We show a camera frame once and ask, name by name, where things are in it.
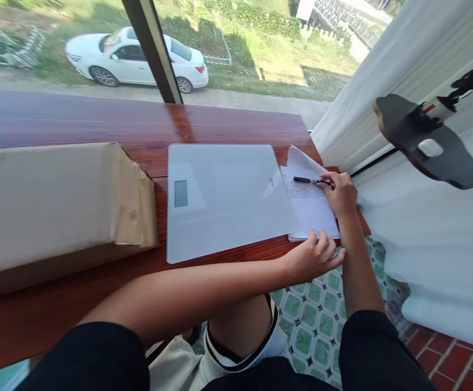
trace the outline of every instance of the car wheel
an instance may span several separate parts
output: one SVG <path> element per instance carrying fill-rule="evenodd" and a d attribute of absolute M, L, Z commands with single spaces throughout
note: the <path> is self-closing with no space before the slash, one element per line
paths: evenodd
<path fill-rule="evenodd" d="M 178 89 L 182 93 L 191 93 L 193 92 L 193 85 L 189 80 L 183 77 L 177 77 L 176 83 L 178 84 Z"/>
<path fill-rule="evenodd" d="M 118 80 L 113 74 L 101 67 L 90 68 L 91 77 L 99 84 L 105 85 L 106 87 L 117 87 Z"/>

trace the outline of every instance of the pen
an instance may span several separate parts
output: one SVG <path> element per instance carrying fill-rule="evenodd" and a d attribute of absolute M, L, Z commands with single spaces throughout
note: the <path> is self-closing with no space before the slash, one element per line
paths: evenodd
<path fill-rule="evenodd" d="M 331 181 L 312 180 L 312 179 L 309 179 L 309 178 L 302 178 L 300 176 L 295 176 L 294 181 L 295 182 L 312 183 L 312 184 L 325 183 L 326 185 L 332 186 Z"/>

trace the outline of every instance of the white scale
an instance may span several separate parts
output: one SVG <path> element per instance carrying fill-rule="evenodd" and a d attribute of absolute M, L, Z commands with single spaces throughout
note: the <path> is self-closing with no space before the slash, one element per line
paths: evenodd
<path fill-rule="evenodd" d="M 169 146 L 168 263 L 295 229 L 291 201 L 270 145 Z"/>

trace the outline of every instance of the wooden counter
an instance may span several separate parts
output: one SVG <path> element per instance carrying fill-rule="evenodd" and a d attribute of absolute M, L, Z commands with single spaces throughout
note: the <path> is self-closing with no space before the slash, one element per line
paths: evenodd
<path fill-rule="evenodd" d="M 274 259 L 296 246 L 282 236 L 167 264 L 170 144 L 271 144 L 280 165 L 286 164 L 293 144 L 321 163 L 298 115 L 0 91 L 0 148 L 102 141 L 119 142 L 155 181 L 161 247 L 0 297 L 0 368 L 48 350 L 107 295 L 137 276 L 205 263 Z"/>

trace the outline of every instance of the road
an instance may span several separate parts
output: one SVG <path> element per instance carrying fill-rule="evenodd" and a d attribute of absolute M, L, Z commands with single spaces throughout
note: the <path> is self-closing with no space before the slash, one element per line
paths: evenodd
<path fill-rule="evenodd" d="M 0 90 L 162 102 L 162 97 L 156 87 L 123 85 L 118 88 L 109 88 L 98 84 L 65 86 L 52 84 L 28 75 L 24 71 L 7 67 L 0 68 Z M 191 94 L 183 94 L 182 97 L 185 104 L 191 105 L 299 114 L 307 129 L 314 129 L 332 103 L 213 89 L 195 90 Z"/>
<path fill-rule="evenodd" d="M 361 16 L 366 19 L 379 24 L 386 28 L 393 16 L 388 15 L 385 11 L 376 10 L 370 3 L 365 0 L 340 0 L 342 3 L 348 4 L 348 6 L 354 8 L 354 12 L 358 12 Z"/>

